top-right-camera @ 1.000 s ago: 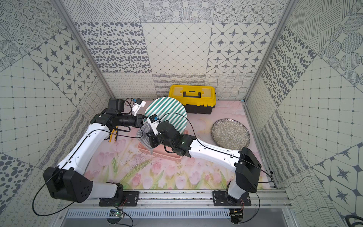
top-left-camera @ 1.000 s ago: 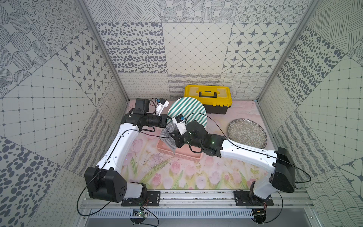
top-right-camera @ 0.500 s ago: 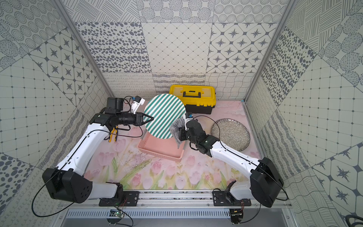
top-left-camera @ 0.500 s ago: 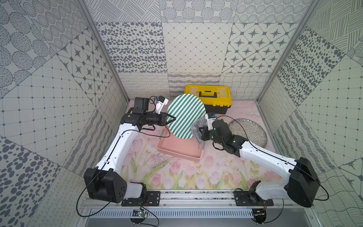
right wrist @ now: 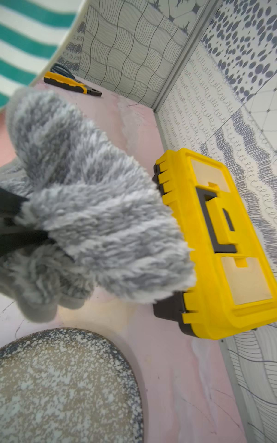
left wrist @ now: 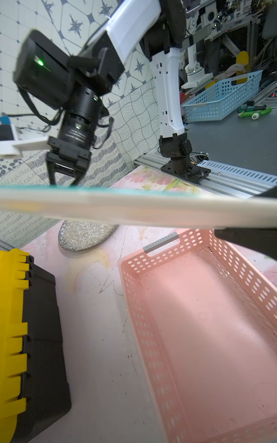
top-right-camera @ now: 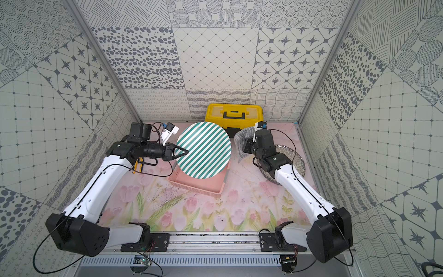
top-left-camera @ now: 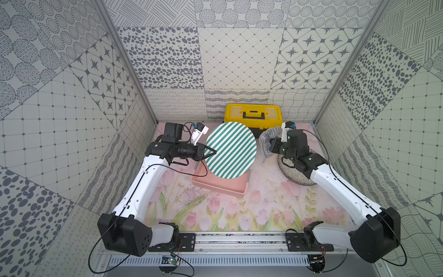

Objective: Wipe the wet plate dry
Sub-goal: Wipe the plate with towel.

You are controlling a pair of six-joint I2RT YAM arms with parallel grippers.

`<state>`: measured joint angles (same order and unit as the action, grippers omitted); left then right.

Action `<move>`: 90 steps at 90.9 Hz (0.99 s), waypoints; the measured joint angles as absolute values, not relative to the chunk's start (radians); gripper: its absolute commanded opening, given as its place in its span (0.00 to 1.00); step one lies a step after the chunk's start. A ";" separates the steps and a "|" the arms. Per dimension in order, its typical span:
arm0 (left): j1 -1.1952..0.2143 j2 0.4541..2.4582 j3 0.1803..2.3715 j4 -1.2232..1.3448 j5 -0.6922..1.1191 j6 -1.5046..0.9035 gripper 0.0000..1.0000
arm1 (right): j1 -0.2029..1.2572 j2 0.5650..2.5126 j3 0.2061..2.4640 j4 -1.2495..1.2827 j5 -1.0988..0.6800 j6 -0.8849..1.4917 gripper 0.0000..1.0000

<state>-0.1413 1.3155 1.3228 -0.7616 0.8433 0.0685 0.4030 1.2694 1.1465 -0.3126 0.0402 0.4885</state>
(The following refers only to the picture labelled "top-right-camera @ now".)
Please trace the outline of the grey knitted dish cloth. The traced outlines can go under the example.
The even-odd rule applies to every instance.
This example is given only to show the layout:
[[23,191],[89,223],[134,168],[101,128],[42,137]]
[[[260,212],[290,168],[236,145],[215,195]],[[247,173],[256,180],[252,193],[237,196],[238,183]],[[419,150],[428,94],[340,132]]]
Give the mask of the grey knitted dish cloth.
[[236,156],[238,163],[250,155],[250,151],[245,152],[245,145],[249,139],[252,139],[255,134],[255,127],[248,127],[240,130],[234,136],[234,144],[236,149]]

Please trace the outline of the green white striped plate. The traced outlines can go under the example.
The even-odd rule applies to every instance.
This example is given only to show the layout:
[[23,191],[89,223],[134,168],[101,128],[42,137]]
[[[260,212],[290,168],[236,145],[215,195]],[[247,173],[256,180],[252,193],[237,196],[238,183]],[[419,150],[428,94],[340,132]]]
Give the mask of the green white striped plate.
[[177,159],[183,173],[196,179],[208,179],[219,174],[231,158],[231,140],[226,131],[212,122],[197,122],[183,131],[177,145],[188,153]]

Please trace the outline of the speckled grey round plate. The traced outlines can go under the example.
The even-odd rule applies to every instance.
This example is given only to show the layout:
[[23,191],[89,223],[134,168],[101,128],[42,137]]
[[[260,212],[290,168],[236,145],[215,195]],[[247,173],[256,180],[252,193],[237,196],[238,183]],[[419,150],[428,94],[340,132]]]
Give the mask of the speckled grey round plate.
[[[297,170],[297,172],[301,175],[301,177],[305,177],[306,165],[300,154],[297,153],[292,148],[285,145],[275,144],[275,147],[278,153],[283,153],[288,159],[292,161],[293,169]],[[263,169],[260,169],[260,172],[268,181],[275,183],[277,185],[281,185],[280,183],[277,182],[277,180],[271,177],[270,173],[265,172]]]

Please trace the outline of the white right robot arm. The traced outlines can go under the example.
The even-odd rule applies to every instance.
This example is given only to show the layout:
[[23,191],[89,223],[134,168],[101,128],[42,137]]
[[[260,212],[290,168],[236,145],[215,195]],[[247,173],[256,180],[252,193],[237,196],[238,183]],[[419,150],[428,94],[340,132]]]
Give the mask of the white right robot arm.
[[320,196],[294,167],[293,161],[278,152],[270,130],[258,128],[247,139],[243,153],[254,156],[253,163],[285,188],[303,209],[310,226],[287,221],[275,229],[279,246],[308,248],[320,263],[326,263],[353,245],[351,215]]

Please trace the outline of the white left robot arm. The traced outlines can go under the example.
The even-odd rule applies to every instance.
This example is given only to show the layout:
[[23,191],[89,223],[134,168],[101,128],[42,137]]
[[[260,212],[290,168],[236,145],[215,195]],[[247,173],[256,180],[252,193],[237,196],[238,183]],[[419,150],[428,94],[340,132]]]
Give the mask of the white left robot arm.
[[63,213],[46,220],[49,236],[59,250],[95,257],[102,250],[120,246],[124,251],[149,250],[153,247],[150,227],[146,223],[128,223],[118,227],[98,224],[105,206],[122,177],[135,172],[145,159],[170,162],[188,154],[188,150],[168,142],[179,128],[167,123],[158,139],[150,141],[153,125],[134,122],[130,133],[113,143],[92,180]]

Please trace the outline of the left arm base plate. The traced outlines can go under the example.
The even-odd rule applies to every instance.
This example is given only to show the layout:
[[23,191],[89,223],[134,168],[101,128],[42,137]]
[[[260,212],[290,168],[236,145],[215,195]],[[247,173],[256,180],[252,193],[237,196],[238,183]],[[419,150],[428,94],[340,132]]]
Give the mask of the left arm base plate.
[[139,242],[123,244],[121,252],[167,252],[169,233],[149,233],[142,236]]

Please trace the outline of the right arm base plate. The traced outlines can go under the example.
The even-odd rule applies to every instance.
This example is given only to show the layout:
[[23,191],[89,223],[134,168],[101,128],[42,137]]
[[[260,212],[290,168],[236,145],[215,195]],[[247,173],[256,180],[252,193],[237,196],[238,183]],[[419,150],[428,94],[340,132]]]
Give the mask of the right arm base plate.
[[308,249],[300,245],[287,243],[274,232],[261,230],[258,233],[260,249],[262,252],[306,252]]

